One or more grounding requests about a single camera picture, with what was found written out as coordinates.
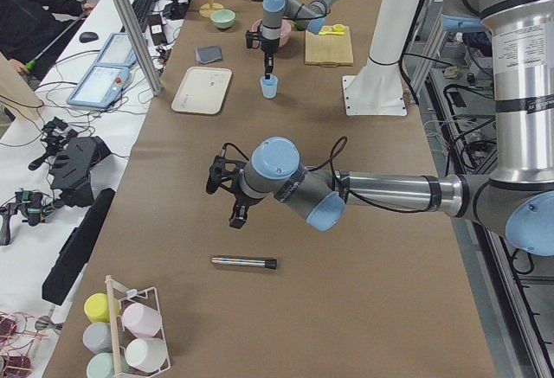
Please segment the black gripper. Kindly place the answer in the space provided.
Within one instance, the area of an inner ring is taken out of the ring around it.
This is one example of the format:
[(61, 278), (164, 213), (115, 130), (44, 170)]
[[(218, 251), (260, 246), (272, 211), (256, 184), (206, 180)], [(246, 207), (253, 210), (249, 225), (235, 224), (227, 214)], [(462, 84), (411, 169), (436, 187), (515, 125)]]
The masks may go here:
[(247, 48), (253, 48), (255, 42), (259, 43), (264, 53), (264, 80), (270, 80), (274, 70), (274, 55), (277, 52), (277, 29), (247, 30), (245, 37)]
[(221, 188), (234, 195), (235, 203), (229, 217), (229, 226), (241, 229), (248, 220), (248, 209), (251, 206), (251, 198), (243, 192), (240, 185), (240, 176), (247, 163), (241, 160), (227, 159), (226, 153), (229, 146), (235, 148), (248, 160), (248, 157), (235, 144), (224, 144), (221, 152), (215, 156), (209, 167), (206, 192), (213, 195)]

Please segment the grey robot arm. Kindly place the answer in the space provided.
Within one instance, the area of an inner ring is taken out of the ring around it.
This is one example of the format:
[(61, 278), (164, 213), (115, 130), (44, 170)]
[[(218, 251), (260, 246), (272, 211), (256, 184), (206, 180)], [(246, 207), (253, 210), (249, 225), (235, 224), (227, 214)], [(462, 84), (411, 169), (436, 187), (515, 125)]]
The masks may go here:
[(261, 24), (246, 33), (247, 46), (258, 43), (264, 54), (263, 80), (269, 80), (274, 71), (274, 56), (280, 44), (282, 21), (287, 19), (316, 35), (325, 26), (331, 7), (338, 0), (263, 0)]
[(344, 227), (351, 208), (372, 217), (441, 212), (479, 223), (513, 247), (553, 253), (553, 0), (443, 0), (449, 31), (482, 29), (492, 44), (496, 162), (481, 175), (438, 171), (417, 105), (403, 98), (403, 53), (424, 0), (381, 0), (364, 34), (369, 49), (341, 87), (307, 85), (301, 96), (339, 97), (336, 108), (277, 113), (233, 127), (209, 164), (207, 190), (229, 193), (231, 227), (266, 199), (295, 227)]

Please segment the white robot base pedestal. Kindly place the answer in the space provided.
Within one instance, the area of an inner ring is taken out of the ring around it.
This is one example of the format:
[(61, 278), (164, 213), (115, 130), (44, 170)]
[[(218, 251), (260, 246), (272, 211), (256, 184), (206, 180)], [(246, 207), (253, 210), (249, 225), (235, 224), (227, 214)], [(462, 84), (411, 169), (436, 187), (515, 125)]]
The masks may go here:
[(421, 0), (382, 0), (366, 65), (343, 77), (349, 116), (405, 116), (401, 57)]

